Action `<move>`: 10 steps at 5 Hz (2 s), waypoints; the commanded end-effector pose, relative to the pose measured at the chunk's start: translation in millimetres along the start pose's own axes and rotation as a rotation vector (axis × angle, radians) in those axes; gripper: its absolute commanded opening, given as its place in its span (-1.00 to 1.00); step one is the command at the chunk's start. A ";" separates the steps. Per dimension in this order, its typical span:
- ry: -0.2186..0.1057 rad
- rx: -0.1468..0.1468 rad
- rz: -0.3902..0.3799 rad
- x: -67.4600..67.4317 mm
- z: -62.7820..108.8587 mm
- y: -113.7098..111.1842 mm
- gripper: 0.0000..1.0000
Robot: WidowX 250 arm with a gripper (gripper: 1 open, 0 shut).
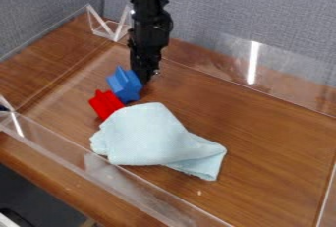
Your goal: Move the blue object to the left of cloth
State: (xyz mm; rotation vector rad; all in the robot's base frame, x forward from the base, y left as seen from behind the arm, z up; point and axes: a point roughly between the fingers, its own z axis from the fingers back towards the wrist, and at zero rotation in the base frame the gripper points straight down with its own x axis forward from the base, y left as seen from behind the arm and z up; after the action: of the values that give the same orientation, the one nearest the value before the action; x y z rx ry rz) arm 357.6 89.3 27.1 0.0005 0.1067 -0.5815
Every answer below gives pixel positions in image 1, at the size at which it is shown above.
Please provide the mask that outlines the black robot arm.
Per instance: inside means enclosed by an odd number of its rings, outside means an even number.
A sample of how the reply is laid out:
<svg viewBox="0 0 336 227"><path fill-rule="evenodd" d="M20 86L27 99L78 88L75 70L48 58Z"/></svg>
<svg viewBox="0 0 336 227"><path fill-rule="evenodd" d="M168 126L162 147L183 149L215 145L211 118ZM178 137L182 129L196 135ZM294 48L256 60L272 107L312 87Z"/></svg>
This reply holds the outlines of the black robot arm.
<svg viewBox="0 0 336 227"><path fill-rule="evenodd" d="M160 70L162 50L168 46L174 29L170 0L130 0L132 28L128 30L130 65L146 85Z"/></svg>

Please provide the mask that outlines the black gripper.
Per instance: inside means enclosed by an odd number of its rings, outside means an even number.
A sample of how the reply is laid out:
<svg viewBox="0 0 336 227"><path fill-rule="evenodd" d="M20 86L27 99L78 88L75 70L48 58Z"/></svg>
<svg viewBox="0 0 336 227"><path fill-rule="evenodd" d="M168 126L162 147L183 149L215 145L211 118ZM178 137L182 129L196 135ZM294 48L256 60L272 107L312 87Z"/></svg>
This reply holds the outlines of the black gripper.
<svg viewBox="0 0 336 227"><path fill-rule="evenodd" d="M146 85L160 70L160 53L170 43L174 21L164 9L160 9L158 13L148 9L132 9L131 17L132 27L128 30L127 43L130 64L131 69L139 72L142 83Z"/></svg>

